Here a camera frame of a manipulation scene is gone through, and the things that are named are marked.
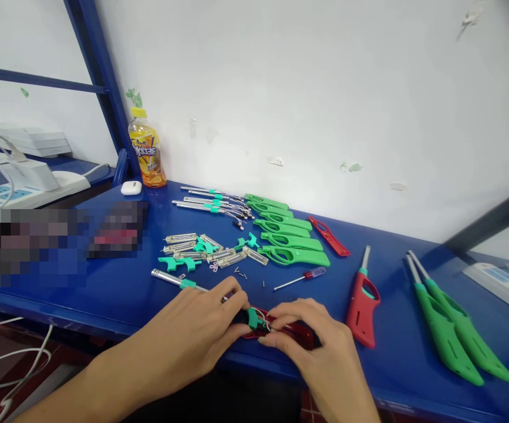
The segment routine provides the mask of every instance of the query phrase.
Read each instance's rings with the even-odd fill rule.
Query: left hand
[[[229,292],[233,295],[222,303]],[[101,354],[95,360],[98,372],[113,374],[112,383],[123,382],[138,398],[135,407],[170,395],[209,373],[238,338],[251,332],[245,324],[229,326],[240,309],[249,307],[232,276],[207,293],[186,288],[141,330]]]

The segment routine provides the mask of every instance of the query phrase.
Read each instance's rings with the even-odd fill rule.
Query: blue workbench
[[[171,204],[186,192],[177,183],[158,190],[146,190],[136,197],[123,197],[119,187],[109,190],[78,208],[102,216],[113,202],[148,200],[148,229],[139,251],[131,258],[88,260],[77,263],[72,251],[59,251],[55,263],[31,267],[30,274],[10,280],[11,287],[0,288],[0,311],[53,323],[73,330],[120,339],[152,318],[178,293],[178,288],[150,276],[151,269],[165,270],[157,261],[163,256],[163,239],[172,234],[206,233],[226,247],[237,238],[257,237],[260,230],[249,221],[244,232],[226,216],[179,209]],[[300,219],[307,214],[294,211]],[[372,394],[378,405],[426,418],[444,416],[445,421],[509,421],[509,383],[481,372],[485,386],[475,387],[449,371],[439,360],[427,325],[414,294],[404,255],[412,249],[439,286],[471,315],[479,333],[509,369],[509,306],[461,273],[466,264],[440,245],[381,230],[315,216],[352,252],[336,256],[323,242],[331,260],[328,272],[311,281],[300,281],[277,292],[272,287],[299,277],[313,266],[281,267],[272,261],[264,267],[251,259],[238,263],[247,280],[239,282],[252,305],[269,310],[298,297],[312,297],[324,304],[332,317],[344,321],[348,301],[366,245],[372,247],[369,278],[379,290],[382,303],[375,311],[377,346],[358,352]],[[312,237],[319,239],[315,231]],[[207,263],[187,278],[211,288],[233,275],[231,266],[217,273]],[[186,272],[179,267],[173,274]],[[263,372],[274,378],[300,381],[293,363],[281,352],[255,341],[239,340],[223,356],[223,366]]]

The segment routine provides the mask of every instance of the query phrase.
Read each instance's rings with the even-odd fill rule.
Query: yellow bottle cap
[[[131,114],[136,118],[146,118],[147,111],[141,108],[131,108]]]

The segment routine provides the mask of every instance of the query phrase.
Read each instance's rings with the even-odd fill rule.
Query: blue metal shelf frame
[[[133,175],[138,176],[140,175],[139,163],[127,132],[129,123],[123,98],[113,70],[95,0],[64,0],[64,3],[92,84],[5,69],[0,69],[0,80],[95,93],[117,154],[122,152],[123,159],[129,161]]]

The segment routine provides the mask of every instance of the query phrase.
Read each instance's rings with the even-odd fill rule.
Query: orange juice bottle
[[[160,161],[160,141],[156,131],[147,123],[145,109],[131,108],[133,120],[129,123],[129,136],[139,158],[143,183],[147,187],[166,185],[166,175]]]

